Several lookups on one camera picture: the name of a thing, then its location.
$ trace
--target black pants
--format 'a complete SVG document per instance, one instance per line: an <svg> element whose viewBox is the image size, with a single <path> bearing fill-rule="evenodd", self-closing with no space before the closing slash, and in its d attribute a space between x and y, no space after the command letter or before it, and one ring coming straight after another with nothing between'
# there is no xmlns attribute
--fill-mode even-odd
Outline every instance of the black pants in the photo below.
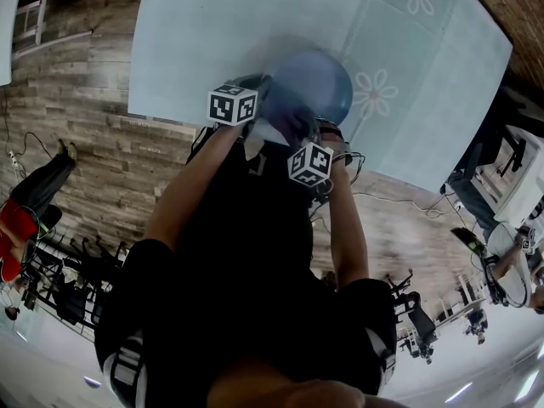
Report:
<svg viewBox="0 0 544 408"><path fill-rule="evenodd" d="M66 153L57 155L17 184L10 197L41 218L75 166L76 163Z"/></svg>
<svg viewBox="0 0 544 408"><path fill-rule="evenodd" d="M208 129L188 162L212 134ZM250 169L258 169L260 156L246 161L243 144L234 144L179 244L185 256L189 248L198 247L194 257L208 262L235 260L252 266L259 261L274 263L273 270L281 269L281 263L289 270L308 270L313 249L312 195L289 179L289 147L266 143L261 154L266 161L257 176Z"/></svg>

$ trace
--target person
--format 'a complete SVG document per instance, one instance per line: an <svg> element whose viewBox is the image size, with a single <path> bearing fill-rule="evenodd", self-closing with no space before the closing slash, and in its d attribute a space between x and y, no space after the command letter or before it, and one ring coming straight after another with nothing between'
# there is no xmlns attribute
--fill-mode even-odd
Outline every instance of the person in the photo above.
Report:
<svg viewBox="0 0 544 408"><path fill-rule="evenodd" d="M19 274L27 241L37 233L39 219L76 166L74 144L66 148L59 139L57 149L57 156L17 184L4 203L0 214L0 275L3 282L10 282Z"/></svg>
<svg viewBox="0 0 544 408"><path fill-rule="evenodd" d="M343 160L331 167L334 292L309 268L312 197L288 178L290 147L265 143L246 161L240 134L206 131L128 254L95 331L105 379L127 406L401 407L376 397L392 371L394 306L370 277ZM142 286L164 275L192 282L157 307Z"/></svg>
<svg viewBox="0 0 544 408"><path fill-rule="evenodd" d="M12 321L16 321L17 316L20 313L20 310L18 308L16 308L16 307L5 307L4 312L8 316L8 319L10 319Z"/></svg>
<svg viewBox="0 0 544 408"><path fill-rule="evenodd" d="M533 292L527 257L522 252L524 234L510 224L495 221L493 210L463 172L454 171L448 184L483 230L487 251L499 258L490 266L490 273L506 293L508 303L544 314L544 286L537 286ZM485 251L480 248L476 236L467 229L462 230L461 235L466 237L462 240L483 258Z"/></svg>
<svg viewBox="0 0 544 408"><path fill-rule="evenodd" d="M489 327L485 310L478 306L467 314L467 319L470 323L470 327L467 328L465 334L473 334L476 336L478 338L478 344L485 343L485 330Z"/></svg>

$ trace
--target wooden floor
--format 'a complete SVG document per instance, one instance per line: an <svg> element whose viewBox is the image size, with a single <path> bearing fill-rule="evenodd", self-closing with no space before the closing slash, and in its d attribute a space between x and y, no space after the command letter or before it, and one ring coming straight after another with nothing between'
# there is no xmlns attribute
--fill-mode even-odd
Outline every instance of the wooden floor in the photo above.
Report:
<svg viewBox="0 0 544 408"><path fill-rule="evenodd" d="M140 0L53 0L48 31L61 34L93 29L94 34L31 54L15 62L9 87L0 90L7 104L8 149L23 150L22 136L35 133L54 153L57 138L79 149L77 168L56 197L64 216L55 240L101 235L110 248L141 238L146 220L168 181L184 165L195 129L174 122L128 114L131 46ZM7 141L0 132L0 144ZM29 135L19 159L28 172L48 161ZM16 184L13 168L0 156L2 201ZM439 195L415 189L376 173L362 173L354 191L430 207ZM413 268L413 286L438 310L438 298L470 274L468 251L450 233L462 226L456 214L432 219L411 203L357 195L365 227L372 275L397 280ZM437 205L452 208L446 200ZM473 218L461 212L469 228ZM331 267L330 226L322 209L314 228L313 266Z"/></svg>

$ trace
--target metal frame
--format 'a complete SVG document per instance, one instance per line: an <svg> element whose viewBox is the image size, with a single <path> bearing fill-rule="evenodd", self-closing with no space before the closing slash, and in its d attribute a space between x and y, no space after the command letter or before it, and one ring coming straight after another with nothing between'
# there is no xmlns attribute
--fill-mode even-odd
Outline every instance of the metal frame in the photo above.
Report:
<svg viewBox="0 0 544 408"><path fill-rule="evenodd" d="M43 31L45 30L45 25L46 25L44 18L45 18L45 8L47 5L47 2L48 0L39 0L30 4L27 4L26 6L23 6L22 8L19 8L17 10L16 15L21 15L21 14L25 15L25 29L22 35L14 39L14 42L20 41L22 39L26 39L28 37L35 37L36 45L14 52L13 60L17 60L18 58L22 56L26 56L27 54L34 53L35 51L41 50L43 48L46 48L58 43L63 43L65 41L70 41L72 39L77 39L80 37L87 37L93 33L93 31L83 31L81 33L75 33L74 35L67 35L65 37L60 37L60 38L54 39L53 41L42 42L42 34L43 34ZM27 29L28 14L32 10L38 10L37 23L31 29Z"/></svg>

